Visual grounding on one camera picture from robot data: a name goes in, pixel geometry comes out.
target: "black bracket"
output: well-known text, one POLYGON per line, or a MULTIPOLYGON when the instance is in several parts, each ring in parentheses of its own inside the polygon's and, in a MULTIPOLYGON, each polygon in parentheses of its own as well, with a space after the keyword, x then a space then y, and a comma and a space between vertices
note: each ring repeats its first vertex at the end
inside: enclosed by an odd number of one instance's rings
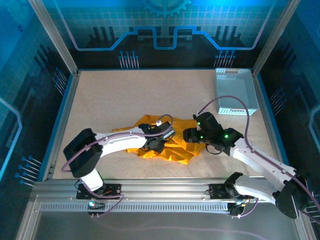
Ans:
MULTIPOLYGON (((121 193, 121 184, 104 184, 102 187, 94 191, 95 194, 101 196, 116 196, 121 193)), ((93 196, 85 188, 83 184, 79 184, 78 191, 76 193, 76 199, 79 200, 91 200, 91 199, 105 199, 97 196, 93 196)))

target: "white plastic basket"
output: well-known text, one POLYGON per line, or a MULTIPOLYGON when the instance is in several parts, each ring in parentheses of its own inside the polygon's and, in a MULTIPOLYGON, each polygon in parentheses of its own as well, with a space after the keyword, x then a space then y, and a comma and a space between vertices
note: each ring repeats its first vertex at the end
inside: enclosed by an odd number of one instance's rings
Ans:
MULTIPOLYGON (((252 115, 259 109, 254 80, 249 69, 216 68, 215 94, 217 97, 231 95, 241 99, 252 115)), ((218 114, 247 115, 245 108, 233 98, 221 98, 217 101, 218 114)))

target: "orange fabric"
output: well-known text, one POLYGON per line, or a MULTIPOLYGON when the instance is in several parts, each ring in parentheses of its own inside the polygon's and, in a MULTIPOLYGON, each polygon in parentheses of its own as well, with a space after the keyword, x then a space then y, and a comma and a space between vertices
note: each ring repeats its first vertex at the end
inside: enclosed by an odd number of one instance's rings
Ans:
MULTIPOLYGON (((113 132, 125 131, 137 127, 140 124, 156 124, 160 116, 144 115, 134 126, 124 127, 112 130, 113 132)), ((164 123, 170 122, 170 118, 165 116, 161 119, 164 123)), ((199 156, 201 151, 206 147, 204 143, 186 143, 184 141, 183 130, 187 128, 196 128, 197 122, 195 120, 182 120, 173 118, 173 129, 175 136, 172 140, 164 144, 164 149, 161 153, 153 150, 144 152, 138 148, 130 148, 126 151, 128 153, 136 153, 139 157, 148 159, 158 157, 166 161, 175 161, 187 165, 194 156, 199 156)))

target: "gear graphic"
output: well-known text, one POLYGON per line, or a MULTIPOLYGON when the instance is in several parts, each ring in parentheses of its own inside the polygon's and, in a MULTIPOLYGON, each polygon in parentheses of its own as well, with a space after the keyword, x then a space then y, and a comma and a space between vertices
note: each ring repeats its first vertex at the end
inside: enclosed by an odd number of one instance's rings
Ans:
POLYGON ((175 14, 180 14, 181 10, 187 9, 187 4, 191 4, 190 0, 142 0, 144 10, 149 10, 150 14, 164 18, 175 14))
POLYGON ((0 3, 19 25, 23 25, 30 16, 28 0, 0 0, 0 3))

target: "glass panel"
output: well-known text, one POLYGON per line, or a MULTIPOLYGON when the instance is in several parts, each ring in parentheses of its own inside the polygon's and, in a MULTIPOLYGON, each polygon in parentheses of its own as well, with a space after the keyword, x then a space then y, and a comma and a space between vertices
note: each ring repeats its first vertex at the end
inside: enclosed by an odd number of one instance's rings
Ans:
MULTIPOLYGON (((289 163, 320 196, 320 2, 299 4, 261 76, 289 163)), ((313 203, 307 211, 320 220, 313 203)), ((313 224, 318 238, 320 228, 313 224)))
POLYGON ((70 73, 28 1, 0 0, 0 36, 0 239, 12 240, 70 73))
POLYGON ((80 69, 251 68, 287 0, 45 0, 80 69))

